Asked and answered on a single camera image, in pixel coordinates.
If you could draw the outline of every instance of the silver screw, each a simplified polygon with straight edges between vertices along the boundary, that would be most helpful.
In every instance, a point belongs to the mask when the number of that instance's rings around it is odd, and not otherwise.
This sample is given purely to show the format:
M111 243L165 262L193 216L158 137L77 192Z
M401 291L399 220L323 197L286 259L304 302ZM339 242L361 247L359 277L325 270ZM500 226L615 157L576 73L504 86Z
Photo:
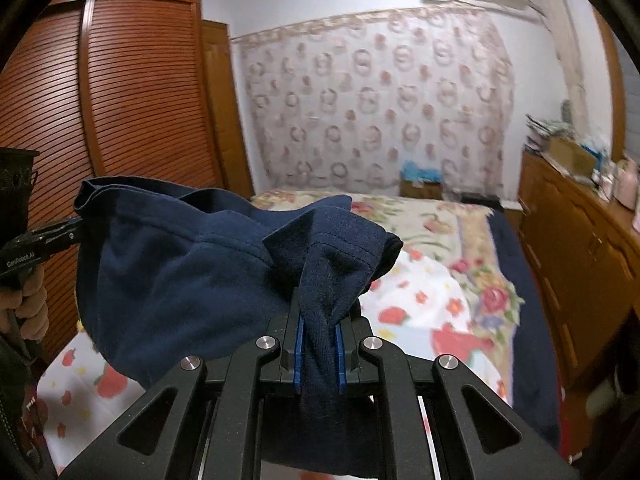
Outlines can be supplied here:
M195 355L183 357L180 361L180 368L183 370L195 370L198 366L200 366L200 358Z
M263 335L255 341L255 345L263 350L268 350L276 346L276 340L270 335Z
M441 355L438 359L438 362L440 363L440 366L446 368L447 370L458 368L458 364L460 364L458 358L453 355Z
M382 346L382 339L379 337L375 337L370 335L369 337L364 338L362 344L366 346L369 350L377 350Z

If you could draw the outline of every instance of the blue fabric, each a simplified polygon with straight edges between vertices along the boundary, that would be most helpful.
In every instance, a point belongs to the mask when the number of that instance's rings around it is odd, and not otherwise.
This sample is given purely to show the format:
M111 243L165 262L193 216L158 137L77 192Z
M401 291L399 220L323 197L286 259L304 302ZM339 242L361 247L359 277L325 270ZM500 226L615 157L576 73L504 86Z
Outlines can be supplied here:
M560 446L558 368L536 282L506 216L489 217L504 277L525 300L513 337L513 409L555 449Z
M334 196L263 211L220 189L137 177L82 183L92 220L78 259L78 309L105 359L145 388L185 355L212 359L262 335L300 286L302 394L266 409L263 456L334 474L377 475L368 399L338 394L335 324L402 247Z

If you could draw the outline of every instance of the bed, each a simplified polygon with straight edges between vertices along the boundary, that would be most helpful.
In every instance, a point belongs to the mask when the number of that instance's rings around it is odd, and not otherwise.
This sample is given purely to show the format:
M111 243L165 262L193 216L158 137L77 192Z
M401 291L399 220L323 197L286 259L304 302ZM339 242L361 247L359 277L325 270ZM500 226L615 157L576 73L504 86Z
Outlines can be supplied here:
M290 210L329 194L274 190L254 198L254 205ZM360 298L373 331L418 357L455 354L557 448L554 350L532 273L504 215L451 202L351 196L354 213L404 241L394 268ZM431 291L425 273L443 269L444 291ZM446 296L446 307L430 312L436 294ZM58 470L142 393L104 361L81 330L38 384L38 404L47 412L44 437ZM262 478L331 477L264 464Z

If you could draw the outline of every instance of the triangular cutout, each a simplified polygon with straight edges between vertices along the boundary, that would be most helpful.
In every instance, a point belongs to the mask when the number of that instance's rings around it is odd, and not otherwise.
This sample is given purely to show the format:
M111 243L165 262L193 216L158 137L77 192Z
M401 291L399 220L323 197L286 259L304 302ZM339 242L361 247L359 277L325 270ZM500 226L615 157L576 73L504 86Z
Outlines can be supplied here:
M118 435L118 444L150 456L156 450L162 428L178 390L167 388Z
M520 432L504 418L475 388L462 387L462 396L471 413L480 445L487 454L514 446L521 439Z

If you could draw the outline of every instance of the pink bottle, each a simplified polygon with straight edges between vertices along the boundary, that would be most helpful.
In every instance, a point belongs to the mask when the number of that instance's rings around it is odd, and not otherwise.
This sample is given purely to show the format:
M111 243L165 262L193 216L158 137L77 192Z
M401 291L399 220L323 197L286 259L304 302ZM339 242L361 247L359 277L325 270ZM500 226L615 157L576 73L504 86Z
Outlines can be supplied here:
M638 165L636 162L628 158L618 170L616 179L618 185L614 195L618 202L628 209L635 209L638 198Z

